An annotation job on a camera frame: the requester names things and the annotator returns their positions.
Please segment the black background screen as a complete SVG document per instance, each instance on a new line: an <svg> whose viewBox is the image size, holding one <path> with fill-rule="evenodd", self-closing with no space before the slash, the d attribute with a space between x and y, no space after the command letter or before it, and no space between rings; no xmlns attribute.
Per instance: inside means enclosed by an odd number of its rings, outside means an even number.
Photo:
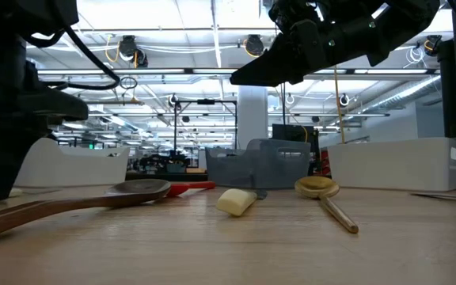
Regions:
<svg viewBox="0 0 456 285"><path fill-rule="evenodd" d="M321 154L319 147L319 131L314 127L274 123L272 125L272 139L309 143L311 156L309 175L320 174Z"/></svg>

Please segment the light wooden spoon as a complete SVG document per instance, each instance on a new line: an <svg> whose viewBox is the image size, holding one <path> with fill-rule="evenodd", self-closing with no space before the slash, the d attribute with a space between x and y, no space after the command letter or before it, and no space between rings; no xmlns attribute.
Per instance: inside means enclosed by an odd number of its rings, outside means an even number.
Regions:
<svg viewBox="0 0 456 285"><path fill-rule="evenodd" d="M359 227L332 200L340 191L340 186L328 177L303 177L294 183L294 190L303 197L318 200L320 205L351 234L357 234Z"/></svg>

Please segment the brown wooden spoon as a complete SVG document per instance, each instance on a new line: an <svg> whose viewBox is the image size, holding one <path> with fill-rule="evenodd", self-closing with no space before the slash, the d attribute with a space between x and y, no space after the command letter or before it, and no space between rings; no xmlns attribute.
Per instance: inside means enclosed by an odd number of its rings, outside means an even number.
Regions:
<svg viewBox="0 0 456 285"><path fill-rule="evenodd" d="M164 198L172 185L166 180L130 180L113 185L103 196L50 199L0 210L0 234L48 216L95 207L133 207Z"/></svg>

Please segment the white plastic bin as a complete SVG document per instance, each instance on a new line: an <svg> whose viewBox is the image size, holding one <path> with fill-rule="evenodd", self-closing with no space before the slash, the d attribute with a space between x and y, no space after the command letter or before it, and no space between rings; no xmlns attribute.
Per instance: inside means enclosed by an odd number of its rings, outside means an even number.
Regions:
<svg viewBox="0 0 456 285"><path fill-rule="evenodd" d="M332 179L345 188L419 192L456 189L456 141L425 138L328 148Z"/></svg>
<svg viewBox="0 0 456 285"><path fill-rule="evenodd" d="M125 180L129 153L128 147L91 150L40 139L27 153L14 185L64 188L119 184Z"/></svg>

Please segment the grey plastic bin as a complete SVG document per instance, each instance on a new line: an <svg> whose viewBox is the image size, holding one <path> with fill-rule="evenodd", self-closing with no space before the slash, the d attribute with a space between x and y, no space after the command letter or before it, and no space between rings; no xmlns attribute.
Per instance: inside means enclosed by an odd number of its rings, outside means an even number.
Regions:
<svg viewBox="0 0 456 285"><path fill-rule="evenodd" d="M308 175L310 144L253 139L244 150L207 148L207 175L219 186L286 189Z"/></svg>

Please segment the black background station frame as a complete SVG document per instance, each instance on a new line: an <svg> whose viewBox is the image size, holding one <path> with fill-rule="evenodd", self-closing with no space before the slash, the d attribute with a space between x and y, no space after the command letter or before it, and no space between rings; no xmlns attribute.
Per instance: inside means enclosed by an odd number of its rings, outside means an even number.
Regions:
<svg viewBox="0 0 456 285"><path fill-rule="evenodd" d="M184 111L188 108L189 105L216 105L220 104L224 109L225 112L222 113L211 113L211 112L199 112L199 113L184 113ZM232 116L234 118L234 126L227 126L227 125L210 125L210 126L192 126L192 125L184 125L182 126L182 131L178 131L178 119L188 117L191 119L192 117L209 117L209 116L216 116L216 117L226 117ZM215 100L215 99L198 99L198 100L179 100L176 99L173 102L173 150L170 151L170 165L179 165L180 173L186 172L188 168L188 163L186 160L186 156L181 154L181 152L177 149L177 135L178 134L190 134L192 135L191 138L185 137L184 140L192 142L193 146L191 149L197 148L200 150L202 147L205 148L207 146L221 146L224 144L225 146L228 143L228 139L221 139L220 137L213 137L216 131L222 131L223 134L231 133L231 146L234 149L238 148L238 103L236 101L225 101L225 100Z"/></svg>

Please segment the white building pillar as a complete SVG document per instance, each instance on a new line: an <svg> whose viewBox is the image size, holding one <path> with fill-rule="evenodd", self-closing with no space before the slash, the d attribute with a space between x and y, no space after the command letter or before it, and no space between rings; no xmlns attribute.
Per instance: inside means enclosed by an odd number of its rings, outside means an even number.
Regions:
<svg viewBox="0 0 456 285"><path fill-rule="evenodd" d="M244 150L252 139L268 137L268 91L240 85L237 95L237 138Z"/></svg>

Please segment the red silicone spoon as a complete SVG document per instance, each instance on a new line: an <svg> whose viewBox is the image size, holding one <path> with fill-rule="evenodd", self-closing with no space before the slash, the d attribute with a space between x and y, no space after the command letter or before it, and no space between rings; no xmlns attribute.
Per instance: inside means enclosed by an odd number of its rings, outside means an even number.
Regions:
<svg viewBox="0 0 456 285"><path fill-rule="evenodd" d="M179 196L189 189L213 189L216 187L216 183L213 181L197 181L189 183L174 183L171 189L167 193L167 197Z"/></svg>

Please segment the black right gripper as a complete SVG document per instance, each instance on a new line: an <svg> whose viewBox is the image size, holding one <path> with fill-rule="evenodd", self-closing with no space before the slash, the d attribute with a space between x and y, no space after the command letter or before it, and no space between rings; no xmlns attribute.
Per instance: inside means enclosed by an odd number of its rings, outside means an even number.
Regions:
<svg viewBox="0 0 456 285"><path fill-rule="evenodd" d="M367 0L275 0L269 17L280 34L263 55L230 76L236 86L278 86L369 55L373 18Z"/></svg>

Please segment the silver ventilation duct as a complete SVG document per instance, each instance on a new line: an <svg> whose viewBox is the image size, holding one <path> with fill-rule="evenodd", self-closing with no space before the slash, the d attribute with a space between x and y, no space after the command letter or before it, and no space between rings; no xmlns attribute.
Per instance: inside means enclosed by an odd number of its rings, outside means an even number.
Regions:
<svg viewBox="0 0 456 285"><path fill-rule="evenodd" d="M440 90L440 75L429 76L421 81L406 82L365 104L358 111L358 114L366 114L379 109L392 109L396 106L406 105L410 101L427 96L429 93L439 92Z"/></svg>

